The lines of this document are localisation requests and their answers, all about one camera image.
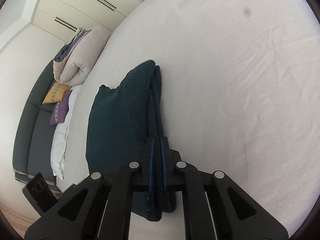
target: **dark spot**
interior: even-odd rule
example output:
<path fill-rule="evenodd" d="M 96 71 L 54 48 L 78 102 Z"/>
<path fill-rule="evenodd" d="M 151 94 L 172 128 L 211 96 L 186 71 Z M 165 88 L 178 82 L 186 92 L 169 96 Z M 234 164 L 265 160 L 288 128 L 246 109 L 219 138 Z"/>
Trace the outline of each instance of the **dark spot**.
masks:
<path fill-rule="evenodd" d="M 250 16 L 251 16 L 251 9 L 248 8 L 248 7 L 244 8 L 244 9 L 243 9 L 243 14 L 244 14 L 244 16 L 246 16 L 246 17 L 250 17 Z"/>

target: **purple pillow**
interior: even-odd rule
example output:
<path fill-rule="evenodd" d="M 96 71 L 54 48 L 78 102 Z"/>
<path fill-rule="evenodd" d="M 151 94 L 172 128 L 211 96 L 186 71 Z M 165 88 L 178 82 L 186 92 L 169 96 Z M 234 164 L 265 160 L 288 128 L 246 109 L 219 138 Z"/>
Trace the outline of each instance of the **purple pillow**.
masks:
<path fill-rule="evenodd" d="M 65 92 L 62 101 L 56 103 L 50 118 L 50 125 L 56 125 L 64 122 L 69 111 L 69 96 L 71 92 L 72 90 Z"/>

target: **white blanket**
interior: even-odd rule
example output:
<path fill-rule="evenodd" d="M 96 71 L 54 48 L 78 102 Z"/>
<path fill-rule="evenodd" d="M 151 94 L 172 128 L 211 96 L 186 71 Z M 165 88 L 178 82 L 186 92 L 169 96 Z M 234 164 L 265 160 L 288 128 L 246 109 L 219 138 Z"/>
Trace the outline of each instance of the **white blanket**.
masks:
<path fill-rule="evenodd" d="M 89 174 L 87 123 L 99 86 L 115 88 L 153 59 L 170 146 L 199 170 L 225 171 L 292 235 L 320 194 L 319 51 L 320 26 L 303 0 L 144 1 L 81 88 L 65 181 Z M 156 223 L 133 214 L 130 238 L 184 239 L 177 224 L 182 212 Z"/>
<path fill-rule="evenodd" d="M 50 155 L 51 168 L 53 171 L 53 175 L 58 176 L 58 178 L 61 180 L 63 180 L 63 168 L 69 133 L 69 124 L 81 86 L 82 84 L 76 85 L 71 88 L 72 92 L 69 97 L 69 111 L 66 115 L 64 123 L 57 124 L 56 130 L 54 131 L 53 135 Z"/>

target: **triangular cutout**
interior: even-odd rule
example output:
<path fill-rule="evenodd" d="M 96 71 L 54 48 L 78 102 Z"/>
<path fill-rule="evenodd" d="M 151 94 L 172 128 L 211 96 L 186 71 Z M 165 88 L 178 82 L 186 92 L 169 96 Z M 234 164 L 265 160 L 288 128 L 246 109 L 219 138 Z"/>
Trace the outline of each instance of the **triangular cutout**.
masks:
<path fill-rule="evenodd" d="M 84 188 L 79 194 L 74 196 L 67 204 L 59 209 L 58 215 L 69 219 L 70 221 L 76 221 L 80 209 L 84 203 L 84 200 L 88 194 L 88 189 Z"/>
<path fill-rule="evenodd" d="M 239 220 L 245 220 L 246 218 L 257 213 L 249 203 L 247 203 L 236 191 L 234 191 L 234 189 L 228 187 L 227 192 Z"/>

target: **folded comforter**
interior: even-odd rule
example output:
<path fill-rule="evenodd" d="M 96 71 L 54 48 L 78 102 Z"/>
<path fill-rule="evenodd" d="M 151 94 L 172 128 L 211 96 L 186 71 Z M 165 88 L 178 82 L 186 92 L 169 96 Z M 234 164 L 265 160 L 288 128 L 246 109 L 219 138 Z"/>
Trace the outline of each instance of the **folded comforter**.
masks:
<path fill-rule="evenodd" d="M 53 60 L 54 79 L 70 87 L 83 83 L 110 36 L 111 31 L 101 26 L 88 31 L 79 28 Z"/>
<path fill-rule="evenodd" d="M 130 71 L 116 89 L 99 88 L 89 116 L 86 159 L 90 173 L 108 174 L 135 159 L 154 137 L 152 192 L 133 194 L 132 212 L 150 221 L 163 211 L 175 209 L 175 194 L 163 191 L 159 138 L 163 137 L 160 115 L 161 73 L 152 60 Z"/>

